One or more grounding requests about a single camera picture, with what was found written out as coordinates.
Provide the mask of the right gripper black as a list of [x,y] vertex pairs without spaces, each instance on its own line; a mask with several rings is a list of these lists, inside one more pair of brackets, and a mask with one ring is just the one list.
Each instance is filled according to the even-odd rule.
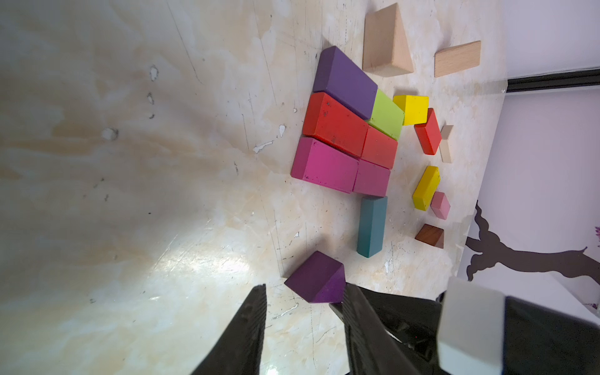
[[438,365],[437,332],[442,314],[438,301],[391,295],[359,287],[387,332],[410,353]]

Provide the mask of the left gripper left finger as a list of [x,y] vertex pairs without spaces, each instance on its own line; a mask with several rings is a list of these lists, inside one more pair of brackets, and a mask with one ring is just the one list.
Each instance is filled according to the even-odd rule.
[[258,374],[267,318],[267,289],[256,285],[193,374]]

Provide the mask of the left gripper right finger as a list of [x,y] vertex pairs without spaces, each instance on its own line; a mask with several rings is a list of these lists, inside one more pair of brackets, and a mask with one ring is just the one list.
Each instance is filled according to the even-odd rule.
[[354,284],[345,287],[342,315],[351,374],[419,373]]

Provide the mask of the purple triangle block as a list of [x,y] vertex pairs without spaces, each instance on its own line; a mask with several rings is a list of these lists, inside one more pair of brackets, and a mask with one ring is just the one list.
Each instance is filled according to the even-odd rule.
[[308,303],[341,303],[345,292],[345,267],[315,251],[285,282]]

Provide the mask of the teal rectangular block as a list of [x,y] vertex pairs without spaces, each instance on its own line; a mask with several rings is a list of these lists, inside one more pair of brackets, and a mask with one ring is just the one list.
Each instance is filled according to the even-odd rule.
[[382,250],[387,207],[387,197],[362,198],[357,244],[357,253],[361,256],[370,258]]

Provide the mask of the yellow block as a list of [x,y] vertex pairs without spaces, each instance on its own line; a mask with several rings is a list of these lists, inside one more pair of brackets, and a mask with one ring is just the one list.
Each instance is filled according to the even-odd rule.
[[393,102],[404,112],[404,126],[426,123],[429,98],[418,95],[396,95]]
[[422,211],[427,211],[429,209],[434,193],[438,190],[440,182],[441,173],[439,168],[428,166],[412,195],[412,201],[416,209]]

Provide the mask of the magenta block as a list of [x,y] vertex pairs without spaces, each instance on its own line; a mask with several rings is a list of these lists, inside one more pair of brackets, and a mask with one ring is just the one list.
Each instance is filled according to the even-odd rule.
[[315,138],[301,137],[291,176],[339,192],[352,193],[359,160]]
[[362,195],[385,197],[390,175],[389,169],[360,159],[352,191]]

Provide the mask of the red block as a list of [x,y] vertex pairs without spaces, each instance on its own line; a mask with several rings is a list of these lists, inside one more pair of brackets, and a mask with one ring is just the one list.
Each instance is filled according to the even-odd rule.
[[309,98],[302,135],[360,158],[369,125],[326,92]]
[[427,121],[414,126],[423,153],[434,156],[442,142],[442,134],[433,108],[427,111]]
[[398,142],[375,127],[368,127],[360,159],[380,167],[393,169]]

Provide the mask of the lime green block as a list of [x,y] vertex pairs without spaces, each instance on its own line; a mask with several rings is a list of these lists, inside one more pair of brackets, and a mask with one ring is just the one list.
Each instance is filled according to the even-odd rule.
[[384,94],[381,89],[378,89],[373,111],[367,123],[398,141],[403,129],[404,119],[404,111]]

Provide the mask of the purple rectangular block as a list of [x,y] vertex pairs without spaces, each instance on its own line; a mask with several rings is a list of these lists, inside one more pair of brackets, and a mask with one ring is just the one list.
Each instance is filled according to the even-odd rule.
[[378,86],[337,46],[320,53],[313,92],[326,92],[363,120],[369,120]]

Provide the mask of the natural wood triangle block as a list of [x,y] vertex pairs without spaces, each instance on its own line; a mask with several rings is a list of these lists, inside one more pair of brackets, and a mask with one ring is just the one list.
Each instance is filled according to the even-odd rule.
[[366,15],[362,69],[384,78],[414,72],[398,3]]

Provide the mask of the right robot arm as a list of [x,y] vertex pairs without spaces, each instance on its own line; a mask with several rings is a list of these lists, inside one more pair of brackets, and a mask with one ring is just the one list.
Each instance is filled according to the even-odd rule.
[[[434,336],[442,305],[436,300],[361,290],[398,348],[423,374],[443,374]],[[504,374],[597,374],[597,326],[522,299],[507,296],[503,338]]]

